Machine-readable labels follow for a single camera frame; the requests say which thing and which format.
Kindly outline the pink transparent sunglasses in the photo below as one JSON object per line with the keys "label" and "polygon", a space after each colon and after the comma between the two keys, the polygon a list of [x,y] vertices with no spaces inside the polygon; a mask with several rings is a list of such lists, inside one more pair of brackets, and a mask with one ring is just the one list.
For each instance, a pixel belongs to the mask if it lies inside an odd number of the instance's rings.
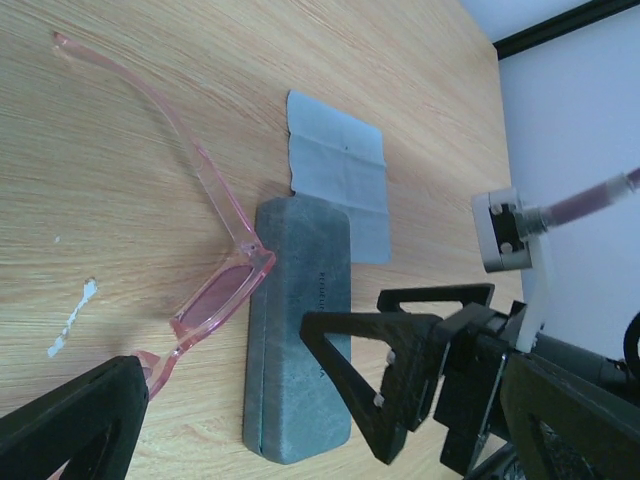
{"label": "pink transparent sunglasses", "polygon": [[216,215],[214,221],[207,220],[200,227],[178,231],[179,238],[204,257],[199,263],[212,271],[170,318],[174,336],[171,349],[163,355],[144,349],[135,352],[153,398],[165,386],[179,359],[248,301],[273,268],[276,255],[263,246],[215,162],[162,93],[132,70],[68,36],[55,32],[52,38],[61,53],[104,69],[148,99],[162,116],[162,123],[175,132],[180,157],[189,161],[189,171],[199,180]]}

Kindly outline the light blue cleaning cloth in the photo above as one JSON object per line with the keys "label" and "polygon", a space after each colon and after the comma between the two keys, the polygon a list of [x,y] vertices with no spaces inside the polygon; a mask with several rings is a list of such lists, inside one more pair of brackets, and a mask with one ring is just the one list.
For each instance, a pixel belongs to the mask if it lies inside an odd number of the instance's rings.
{"label": "light blue cleaning cloth", "polygon": [[351,228],[351,260],[391,261],[387,166],[379,129],[301,92],[286,100],[291,190],[331,203]]}

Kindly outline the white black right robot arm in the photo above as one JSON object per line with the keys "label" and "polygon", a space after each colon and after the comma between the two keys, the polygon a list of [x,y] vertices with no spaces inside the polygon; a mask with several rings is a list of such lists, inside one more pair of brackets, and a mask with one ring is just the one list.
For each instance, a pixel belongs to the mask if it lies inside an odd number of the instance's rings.
{"label": "white black right robot arm", "polygon": [[441,463],[466,479],[635,479],[639,325],[612,360],[516,337],[531,304],[490,305],[490,283],[384,290],[373,313],[310,312],[300,336],[373,455],[391,463],[427,418]]}

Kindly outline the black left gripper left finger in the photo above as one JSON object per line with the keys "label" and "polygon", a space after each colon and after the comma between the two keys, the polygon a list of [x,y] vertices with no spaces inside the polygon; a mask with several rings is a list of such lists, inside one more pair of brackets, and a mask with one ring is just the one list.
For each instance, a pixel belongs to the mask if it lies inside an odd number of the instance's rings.
{"label": "black left gripper left finger", "polygon": [[1,418],[3,479],[123,479],[150,394],[117,356]]}

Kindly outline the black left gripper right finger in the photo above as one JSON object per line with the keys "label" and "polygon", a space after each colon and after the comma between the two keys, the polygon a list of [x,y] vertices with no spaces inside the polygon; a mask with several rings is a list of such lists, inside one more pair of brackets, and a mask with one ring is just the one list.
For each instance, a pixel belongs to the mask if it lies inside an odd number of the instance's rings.
{"label": "black left gripper right finger", "polygon": [[528,479],[637,479],[639,408],[536,355],[513,355],[502,408]]}

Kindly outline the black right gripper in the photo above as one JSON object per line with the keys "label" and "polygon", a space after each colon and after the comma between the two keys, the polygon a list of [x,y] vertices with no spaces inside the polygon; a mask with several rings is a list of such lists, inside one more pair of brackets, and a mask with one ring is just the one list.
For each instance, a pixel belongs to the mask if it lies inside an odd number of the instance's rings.
{"label": "black right gripper", "polygon": [[386,289],[377,299],[381,313],[303,317],[301,339],[376,459],[393,462],[427,417],[441,371],[436,330],[445,304],[459,311],[444,320],[453,336],[433,414],[448,428],[440,462],[468,475],[491,434],[510,439],[500,387],[526,305],[496,311],[488,307],[494,292],[492,283]]}

